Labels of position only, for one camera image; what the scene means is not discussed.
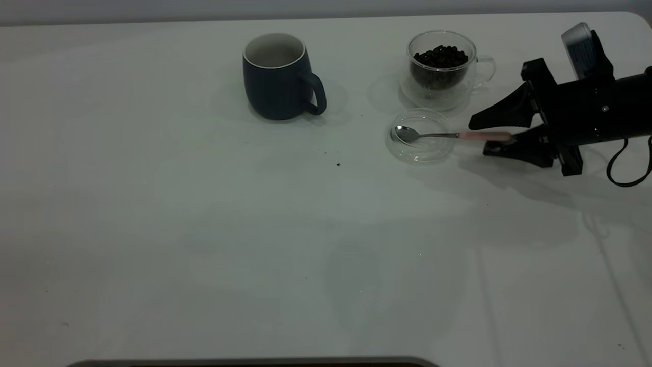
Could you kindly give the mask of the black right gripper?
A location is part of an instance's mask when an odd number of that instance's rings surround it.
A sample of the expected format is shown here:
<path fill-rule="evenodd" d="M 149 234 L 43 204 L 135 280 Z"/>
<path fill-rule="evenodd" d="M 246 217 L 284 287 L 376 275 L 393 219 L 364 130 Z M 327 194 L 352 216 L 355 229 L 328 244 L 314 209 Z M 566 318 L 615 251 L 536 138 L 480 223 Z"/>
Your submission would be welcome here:
<path fill-rule="evenodd" d="M 564 176 L 582 172 L 580 146 L 650 135 L 650 69 L 615 79 L 610 65 L 593 76 L 558 84 L 544 60 L 524 63 L 524 83 L 495 105 L 473 114 L 470 129 L 530 128 L 506 142 L 487 141 L 484 156 L 519 160 L 541 168 L 560 160 Z"/>

